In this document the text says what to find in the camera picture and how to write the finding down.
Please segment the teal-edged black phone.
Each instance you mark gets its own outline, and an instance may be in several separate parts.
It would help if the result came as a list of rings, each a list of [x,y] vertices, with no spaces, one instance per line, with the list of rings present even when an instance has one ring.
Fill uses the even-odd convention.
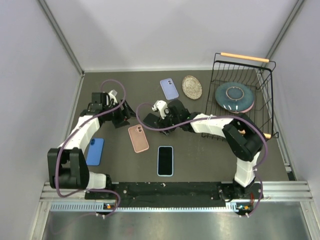
[[[158,115],[155,115],[153,113],[149,113],[144,119],[143,119],[143,123],[150,128],[153,129],[161,129],[162,126],[162,122],[161,122],[162,118]]]

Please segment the pink phone case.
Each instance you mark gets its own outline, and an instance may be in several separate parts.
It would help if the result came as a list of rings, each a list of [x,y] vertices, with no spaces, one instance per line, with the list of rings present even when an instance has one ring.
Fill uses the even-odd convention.
[[[129,127],[128,134],[135,153],[141,153],[149,149],[148,140],[140,124]]]

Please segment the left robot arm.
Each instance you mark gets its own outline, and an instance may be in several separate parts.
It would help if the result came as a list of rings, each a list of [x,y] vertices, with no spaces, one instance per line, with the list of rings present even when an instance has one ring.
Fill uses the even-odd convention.
[[[128,119],[134,111],[123,99],[118,102],[116,91],[94,92],[91,102],[83,110],[77,124],[68,138],[57,148],[47,153],[50,186],[55,189],[96,189],[102,198],[109,198],[114,191],[108,174],[89,171],[84,152],[94,134],[105,122],[112,122],[115,128],[129,125]]]

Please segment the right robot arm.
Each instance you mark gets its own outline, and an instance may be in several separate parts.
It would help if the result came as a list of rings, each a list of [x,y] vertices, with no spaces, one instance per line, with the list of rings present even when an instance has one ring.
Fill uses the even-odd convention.
[[[160,114],[156,125],[166,135],[178,126],[186,132],[224,138],[237,161],[232,185],[222,186],[219,189],[220,197],[224,201],[231,201],[245,198],[251,193],[256,178],[255,166],[266,139],[244,113],[234,118],[189,112],[180,100],[169,103],[158,100],[152,110]]]

